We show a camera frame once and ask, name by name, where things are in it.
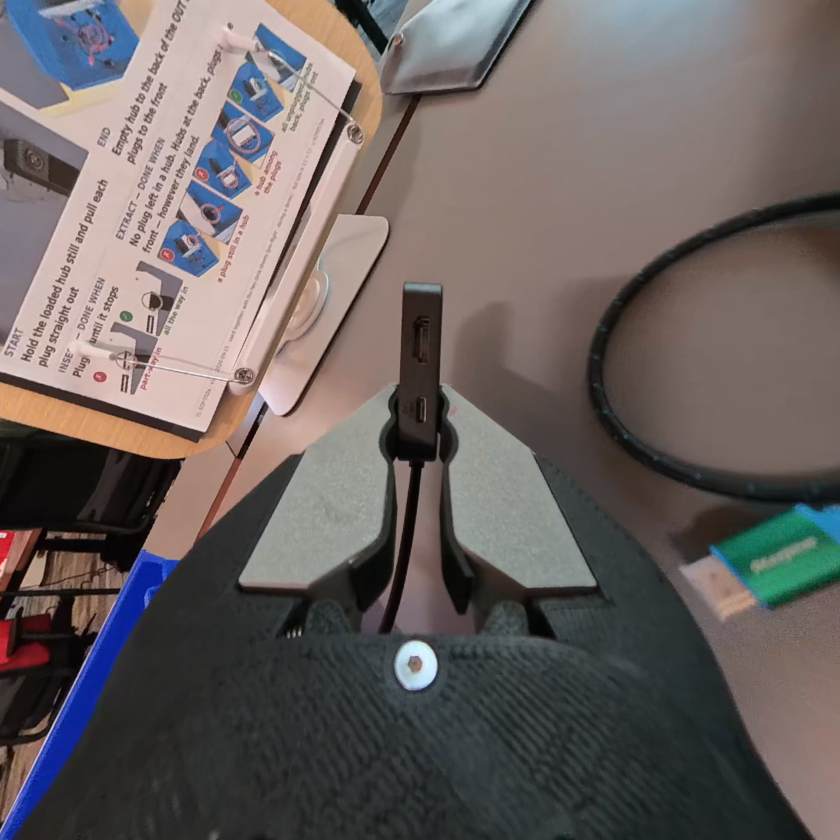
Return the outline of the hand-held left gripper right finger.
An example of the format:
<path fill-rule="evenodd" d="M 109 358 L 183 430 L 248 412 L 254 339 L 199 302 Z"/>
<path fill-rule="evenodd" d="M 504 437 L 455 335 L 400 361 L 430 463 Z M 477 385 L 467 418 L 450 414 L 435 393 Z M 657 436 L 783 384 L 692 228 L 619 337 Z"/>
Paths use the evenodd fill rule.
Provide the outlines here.
<path fill-rule="evenodd" d="M 532 450 L 450 385 L 441 401 L 440 551 L 457 614 L 488 616 L 499 602 L 596 592 Z"/>

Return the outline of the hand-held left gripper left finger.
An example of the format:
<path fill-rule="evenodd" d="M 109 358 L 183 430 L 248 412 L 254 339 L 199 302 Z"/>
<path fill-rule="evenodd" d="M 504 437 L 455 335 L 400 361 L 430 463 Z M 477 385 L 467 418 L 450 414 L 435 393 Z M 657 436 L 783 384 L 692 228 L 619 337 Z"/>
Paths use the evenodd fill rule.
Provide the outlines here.
<path fill-rule="evenodd" d="M 388 385 L 299 456 L 243 591 L 332 600 L 351 614 L 380 598 L 396 543 L 396 397 Z"/>

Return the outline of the thin black cable copper plug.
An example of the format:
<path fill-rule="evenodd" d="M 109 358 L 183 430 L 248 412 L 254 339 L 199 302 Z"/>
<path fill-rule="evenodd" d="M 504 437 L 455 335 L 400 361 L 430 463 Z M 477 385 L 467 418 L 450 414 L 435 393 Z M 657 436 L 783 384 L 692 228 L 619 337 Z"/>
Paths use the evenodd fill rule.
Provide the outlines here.
<path fill-rule="evenodd" d="M 378 634 L 390 634 L 396 624 L 396 617 L 403 600 L 408 567 L 413 550 L 417 523 L 418 503 L 424 471 L 424 462 L 411 462 L 410 476 L 402 524 L 402 535 L 396 555 L 391 590 L 378 627 Z"/>

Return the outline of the small black hub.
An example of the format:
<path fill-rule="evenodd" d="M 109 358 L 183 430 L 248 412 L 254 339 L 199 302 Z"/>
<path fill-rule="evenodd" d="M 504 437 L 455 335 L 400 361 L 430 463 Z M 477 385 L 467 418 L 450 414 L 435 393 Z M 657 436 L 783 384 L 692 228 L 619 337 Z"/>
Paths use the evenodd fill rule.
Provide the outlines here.
<path fill-rule="evenodd" d="M 400 378 L 397 388 L 397 456 L 430 463 L 440 428 L 443 288 L 407 282 L 402 294 Z"/>

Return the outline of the blue storage bin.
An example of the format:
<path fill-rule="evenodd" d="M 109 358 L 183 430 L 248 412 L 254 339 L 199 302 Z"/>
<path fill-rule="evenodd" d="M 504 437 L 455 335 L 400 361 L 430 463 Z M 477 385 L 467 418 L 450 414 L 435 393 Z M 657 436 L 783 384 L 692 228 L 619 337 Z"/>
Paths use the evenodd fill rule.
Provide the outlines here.
<path fill-rule="evenodd" d="M 26 818 L 67 763 L 91 719 L 122 647 L 176 565 L 176 560 L 164 559 L 147 551 L 140 552 L 78 677 L 58 710 L 56 721 L 46 735 L 28 777 L 17 793 L 2 827 L 2 839 L 16 837 Z"/>

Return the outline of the black braided cable green plugs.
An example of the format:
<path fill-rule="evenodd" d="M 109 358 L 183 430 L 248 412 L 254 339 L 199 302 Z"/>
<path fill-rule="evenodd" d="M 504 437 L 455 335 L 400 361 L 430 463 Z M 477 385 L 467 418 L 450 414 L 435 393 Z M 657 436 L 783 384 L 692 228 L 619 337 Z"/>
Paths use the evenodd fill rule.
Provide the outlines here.
<path fill-rule="evenodd" d="M 768 608 L 838 581 L 838 238 L 838 190 L 703 229 L 615 294 L 587 354 L 616 446 L 713 514 L 763 514 L 695 533 Z"/>

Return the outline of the black chair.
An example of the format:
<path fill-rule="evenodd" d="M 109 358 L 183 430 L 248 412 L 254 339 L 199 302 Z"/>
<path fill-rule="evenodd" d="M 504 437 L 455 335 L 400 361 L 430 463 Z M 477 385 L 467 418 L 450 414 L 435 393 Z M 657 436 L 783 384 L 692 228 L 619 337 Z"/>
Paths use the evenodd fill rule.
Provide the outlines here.
<path fill-rule="evenodd" d="M 182 463 L 71 437 L 4 437 L 2 530 L 139 534 L 153 524 Z"/>

